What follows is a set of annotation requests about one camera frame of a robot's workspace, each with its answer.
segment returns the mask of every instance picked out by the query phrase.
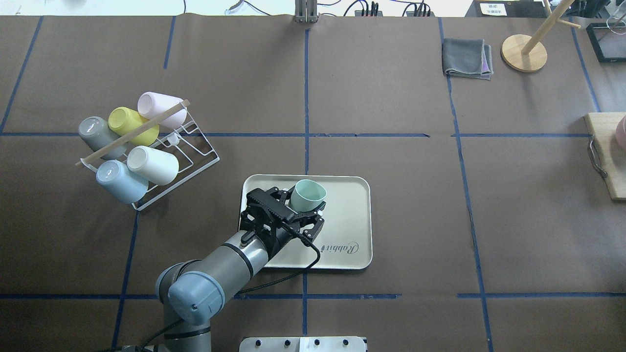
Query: brown table surface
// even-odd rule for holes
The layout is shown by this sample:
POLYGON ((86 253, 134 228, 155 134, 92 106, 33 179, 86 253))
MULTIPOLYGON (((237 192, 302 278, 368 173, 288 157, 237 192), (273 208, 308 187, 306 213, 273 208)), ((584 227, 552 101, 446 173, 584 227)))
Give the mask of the brown table surface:
MULTIPOLYGON (((236 299, 244 336, 358 335, 371 351, 626 350, 626 204, 582 116, 625 111, 626 65, 557 25, 536 73, 498 52, 541 19, 0 17, 0 346, 91 351, 163 326, 162 270, 237 230, 255 173, 371 186, 374 259, 236 299), (491 81, 447 78, 441 42, 484 38, 491 81), (78 123, 145 91, 189 99, 221 161, 142 212, 87 169, 78 123)), ((288 271, 262 271, 263 283, 288 271)))

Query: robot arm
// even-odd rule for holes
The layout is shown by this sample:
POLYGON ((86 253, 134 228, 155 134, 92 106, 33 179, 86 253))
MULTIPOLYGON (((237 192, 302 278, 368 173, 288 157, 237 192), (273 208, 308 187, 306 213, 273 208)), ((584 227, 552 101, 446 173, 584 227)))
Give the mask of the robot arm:
POLYGON ((285 204, 292 192, 293 188, 277 187, 252 190, 234 236, 206 258, 179 263, 161 273, 155 289, 164 305, 166 325, 181 318, 184 322, 166 333, 165 348, 159 350, 210 351, 209 319, 289 241, 298 238, 312 246, 324 224, 321 211, 326 203, 296 212, 285 204))

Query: cup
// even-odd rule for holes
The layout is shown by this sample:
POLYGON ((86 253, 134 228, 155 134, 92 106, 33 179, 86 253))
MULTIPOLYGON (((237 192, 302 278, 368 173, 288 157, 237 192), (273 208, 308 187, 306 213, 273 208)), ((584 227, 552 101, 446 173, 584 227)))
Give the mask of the cup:
POLYGON ((615 139, 617 144, 619 144, 622 149, 626 150, 626 116, 617 124, 617 128, 615 129, 615 139))
POLYGON ((126 164, 129 170, 155 185, 169 184, 178 175, 178 159, 174 155, 143 145, 128 153, 126 164))
POLYGON ((624 18, 626 18, 626 3, 621 3, 607 19, 607 27, 615 34, 626 34, 626 20, 624 18))
POLYGON ((289 207, 297 212, 308 212, 324 201, 326 189, 315 181, 300 180, 291 193, 289 207))
MULTIPOLYGON (((137 111, 139 112, 139 115, 152 120, 181 101, 183 101, 181 98, 177 98, 175 96, 147 91, 139 97, 139 101, 137 102, 137 111)), ((187 111, 182 109, 163 120, 161 125, 175 130, 185 122, 186 117, 187 111)))
MULTIPOLYGON (((146 122, 148 120, 141 117, 137 111, 125 107, 119 107, 109 115, 109 127, 120 136, 131 132, 146 122)), ((130 141, 135 145, 151 145, 157 140, 158 131, 158 125, 155 125, 130 141)))
POLYGON ((117 160, 103 162, 96 172, 96 181, 124 204, 137 202, 148 191, 148 180, 117 160))
MULTIPOLYGON (((107 146, 120 136, 109 129, 106 121, 98 116, 88 117, 78 125, 78 135, 94 152, 107 146)), ((108 152, 102 159, 113 160, 122 156, 126 152, 127 145, 120 145, 119 147, 108 152)))

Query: white label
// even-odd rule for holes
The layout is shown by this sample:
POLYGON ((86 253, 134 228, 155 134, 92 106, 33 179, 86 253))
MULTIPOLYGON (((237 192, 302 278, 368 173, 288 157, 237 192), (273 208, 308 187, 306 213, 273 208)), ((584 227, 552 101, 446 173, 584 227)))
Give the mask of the white label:
POLYGON ((489 16, 506 16, 504 4, 480 4, 480 11, 489 16))

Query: white tray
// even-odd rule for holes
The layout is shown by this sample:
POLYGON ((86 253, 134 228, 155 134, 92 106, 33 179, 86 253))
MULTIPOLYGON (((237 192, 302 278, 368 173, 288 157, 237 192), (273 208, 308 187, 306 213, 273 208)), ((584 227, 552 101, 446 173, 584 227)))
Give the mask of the white tray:
MULTIPOLYGON (((245 195, 253 189, 272 187, 290 189, 296 182, 309 179, 327 190, 324 226, 313 242, 322 252, 313 269, 364 269, 372 262, 372 217, 369 184, 354 176, 252 175, 244 182, 245 195)), ((315 252, 299 240, 290 241, 266 267, 304 268, 315 260, 315 252)))

